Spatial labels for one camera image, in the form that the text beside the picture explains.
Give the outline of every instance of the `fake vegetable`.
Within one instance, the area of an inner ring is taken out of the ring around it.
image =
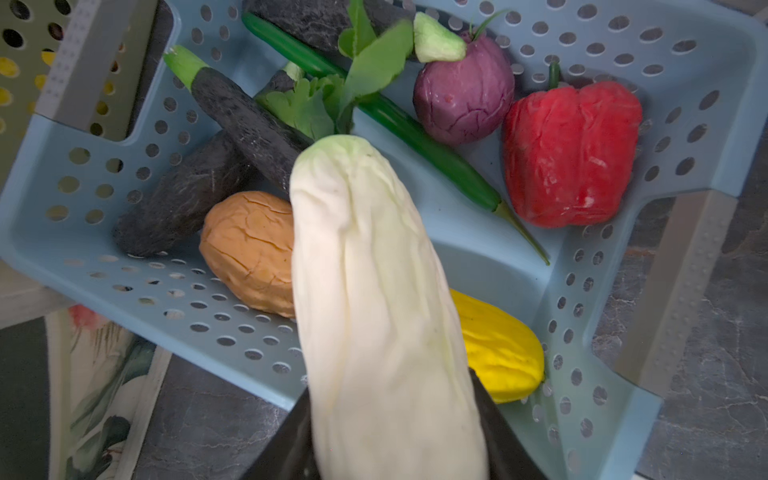
[[[262,89],[289,91],[290,69],[278,71]],[[303,73],[292,72],[295,78]],[[240,153],[226,131],[207,143],[158,181],[145,198],[121,216],[112,230],[118,248],[130,255],[148,257],[170,250],[203,227],[208,211],[241,190],[257,169]]]
[[[275,118],[235,82],[186,48],[176,45],[163,59],[245,158],[267,180],[287,192],[293,162],[312,140]]]
[[[427,64],[416,78],[413,106],[427,133],[453,147],[489,136],[515,101],[515,76],[502,49],[485,33],[461,61]]]
[[[610,220],[629,184],[642,120],[640,101],[613,81],[517,102],[503,135],[515,211],[539,227]]]
[[[240,192],[205,217],[200,253],[251,308],[293,318],[291,206],[266,192]]]
[[[466,42],[426,13],[413,19],[413,44],[422,63],[459,61],[467,55]]]
[[[366,140],[291,176],[293,298],[322,478],[486,480],[458,314],[406,188]]]
[[[313,77],[334,74],[343,78],[346,76],[343,69],[269,22],[255,15],[245,14],[243,23],[255,36],[264,40],[289,61],[299,65],[307,74]],[[421,154],[480,208],[511,223],[549,265],[544,249],[509,210],[501,195],[460,155],[432,139],[418,121],[383,95],[372,95],[361,103],[359,108]]]
[[[451,290],[462,321],[469,367],[496,403],[514,402],[544,379],[544,350],[523,322],[464,293]]]

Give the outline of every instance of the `yellow vegetable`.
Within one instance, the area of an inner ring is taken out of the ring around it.
[[[523,322],[464,293],[451,290],[469,366],[496,403],[533,393],[544,379],[544,350]]]

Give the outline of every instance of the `toy vegetable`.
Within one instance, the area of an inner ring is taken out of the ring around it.
[[[518,101],[503,135],[515,212],[538,227],[610,220],[629,184],[642,120],[640,101],[613,81]]]

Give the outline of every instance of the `black vegetable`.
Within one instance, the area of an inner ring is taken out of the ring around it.
[[[293,79],[280,70],[259,94],[292,89]],[[138,257],[170,250],[203,227],[214,205],[242,190],[256,175],[258,170],[236,142],[220,131],[120,217],[112,237],[120,250]]]
[[[244,0],[250,12],[326,55],[339,53],[339,35],[351,28],[349,0]],[[381,35],[401,18],[413,20],[415,12],[385,2],[365,0],[373,30]]]

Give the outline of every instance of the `green stem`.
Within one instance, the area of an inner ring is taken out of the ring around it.
[[[262,18],[246,13],[243,15],[243,23],[251,33],[264,40],[283,57],[299,65],[308,75],[321,78],[336,74],[346,78],[346,71]],[[497,214],[511,223],[549,265],[547,254],[541,245],[509,210],[501,195],[461,155],[430,137],[418,121],[381,94],[372,95],[358,107],[394,133],[416,153],[421,154],[448,177],[466,197],[484,210]]]
[[[549,88],[554,90],[560,84],[560,62],[553,61],[549,64]]]

